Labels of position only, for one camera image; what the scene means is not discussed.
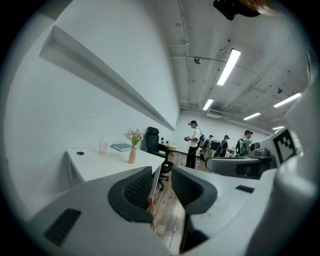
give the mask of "green book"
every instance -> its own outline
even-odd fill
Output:
[[[124,151],[128,151],[128,150],[131,150],[132,148],[132,145],[130,144],[127,144],[127,143],[122,143],[122,144],[113,144],[112,147],[116,150],[119,150],[121,152],[124,152]]]

